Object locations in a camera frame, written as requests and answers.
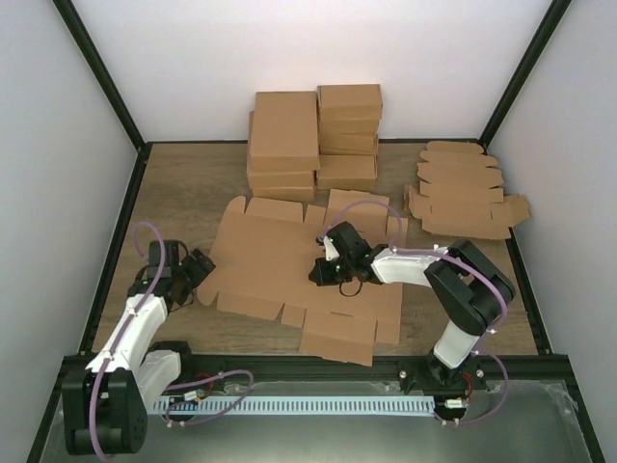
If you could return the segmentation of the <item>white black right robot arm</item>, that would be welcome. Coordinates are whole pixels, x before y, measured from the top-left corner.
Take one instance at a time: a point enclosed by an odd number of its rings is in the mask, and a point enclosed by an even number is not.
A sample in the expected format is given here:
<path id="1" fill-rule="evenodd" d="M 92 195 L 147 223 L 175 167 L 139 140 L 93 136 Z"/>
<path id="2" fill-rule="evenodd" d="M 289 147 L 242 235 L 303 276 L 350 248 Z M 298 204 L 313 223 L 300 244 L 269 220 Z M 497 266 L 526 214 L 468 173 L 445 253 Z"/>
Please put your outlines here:
<path id="1" fill-rule="evenodd" d="M 342 222 L 316 238 L 324 256 L 308 279 L 317 286 L 406 284 L 433 289 L 449 321 L 428 355 L 431 382 L 442 389 L 463 376 L 463 365 L 483 337 L 507 315 L 514 284 L 470 241 L 432 250 L 372 247 Z"/>

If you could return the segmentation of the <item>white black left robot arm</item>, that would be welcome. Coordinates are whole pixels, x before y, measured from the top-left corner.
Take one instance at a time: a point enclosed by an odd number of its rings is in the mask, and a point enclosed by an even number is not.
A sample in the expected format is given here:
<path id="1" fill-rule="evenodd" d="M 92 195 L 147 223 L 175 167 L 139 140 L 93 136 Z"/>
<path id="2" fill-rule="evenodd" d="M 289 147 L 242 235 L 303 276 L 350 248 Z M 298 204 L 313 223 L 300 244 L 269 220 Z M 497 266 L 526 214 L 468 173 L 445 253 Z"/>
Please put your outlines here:
<path id="1" fill-rule="evenodd" d="M 84 369 L 68 373 L 62 383 L 69 454 L 137 452 L 146 439 L 148 409 L 169 385 L 184 390 L 196 381 L 187 342 L 166 341 L 158 350 L 149 346 L 173 308 L 185 305 L 214 268 L 201 250 L 189 250 L 181 241 L 150 243 L 148 263 L 127 291 L 110 338 Z"/>

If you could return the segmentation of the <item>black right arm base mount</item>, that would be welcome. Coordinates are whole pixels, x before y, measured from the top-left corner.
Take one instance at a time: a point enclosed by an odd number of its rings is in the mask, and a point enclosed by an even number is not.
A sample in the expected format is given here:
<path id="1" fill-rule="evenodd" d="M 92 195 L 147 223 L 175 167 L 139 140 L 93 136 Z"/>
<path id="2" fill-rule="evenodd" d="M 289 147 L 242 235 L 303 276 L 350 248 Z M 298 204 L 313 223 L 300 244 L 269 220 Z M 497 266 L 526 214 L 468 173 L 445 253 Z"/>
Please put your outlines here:
<path id="1" fill-rule="evenodd" d="M 442 364 L 433 353 L 426 356 L 404 357 L 397 363 L 400 389 L 408 394 L 422 391 L 426 395 L 462 394 L 471 385 L 472 389 L 484 390 L 486 381 L 476 372 L 479 362 L 472 357 L 457 368 Z"/>

